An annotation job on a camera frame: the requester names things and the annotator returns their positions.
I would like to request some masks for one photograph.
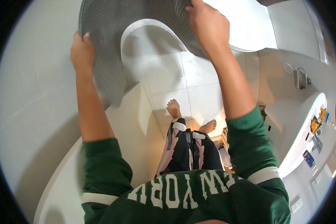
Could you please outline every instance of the bare foot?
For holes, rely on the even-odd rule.
[[[167,110],[169,114],[173,117],[173,119],[182,117],[179,103],[176,101],[176,99],[173,99],[168,102]]]
[[[214,131],[215,128],[216,128],[216,120],[211,120],[208,123],[206,123],[205,125],[201,126],[198,131],[208,134],[208,133]]]

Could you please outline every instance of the bathroom sink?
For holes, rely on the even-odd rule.
[[[283,100],[266,106],[265,113],[280,131],[279,141],[273,142],[281,178],[295,170],[304,160],[302,154],[314,146],[310,129],[311,120],[318,117],[320,108],[326,108],[326,96],[315,93],[303,103]]]

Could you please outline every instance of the floor tile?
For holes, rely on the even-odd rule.
[[[214,131],[208,134],[209,137],[215,137],[221,135],[223,128],[225,126],[225,121],[222,119],[222,114],[215,114],[211,116],[206,116],[204,118],[193,119],[193,129],[199,130],[202,125],[205,125],[209,121],[216,120],[216,128]]]
[[[250,88],[251,88],[251,92],[253,93],[253,96],[255,98],[256,101],[258,101],[259,99],[259,87],[260,87],[260,81],[259,78],[250,78],[247,79]]]
[[[142,60],[142,63],[152,94],[186,88],[179,53]]]
[[[188,88],[192,118],[202,118],[221,113],[219,83]]]
[[[234,57],[236,58],[237,62],[240,65],[240,68],[244,73],[246,73],[246,58],[245,58],[245,52],[240,51],[232,51]]]
[[[181,52],[187,87],[218,83],[218,76],[210,60],[200,58],[189,51]]]
[[[159,24],[161,22],[156,21],[134,29],[142,58],[151,58],[185,50],[177,36],[170,29],[162,28]]]
[[[166,107],[171,99],[176,99],[180,105],[182,117],[186,120],[191,119],[189,97],[187,89],[181,89],[162,94],[152,95],[155,111],[160,125],[170,124],[173,120]]]
[[[258,52],[245,53],[246,57],[246,78],[259,78],[259,56]]]

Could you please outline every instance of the white tile floor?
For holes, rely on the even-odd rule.
[[[122,35],[121,48],[128,82],[142,82],[164,136],[172,120],[166,110],[171,99],[179,102],[187,128],[198,130],[216,119],[217,128],[209,136],[221,134],[225,114],[218,77],[209,60],[188,52],[166,25],[151,19],[130,25]],[[233,53],[258,99],[257,52]]]

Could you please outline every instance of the toilet seat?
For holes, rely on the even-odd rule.
[[[267,7],[256,0],[204,0],[230,22],[230,48],[253,52],[277,49],[275,33]]]

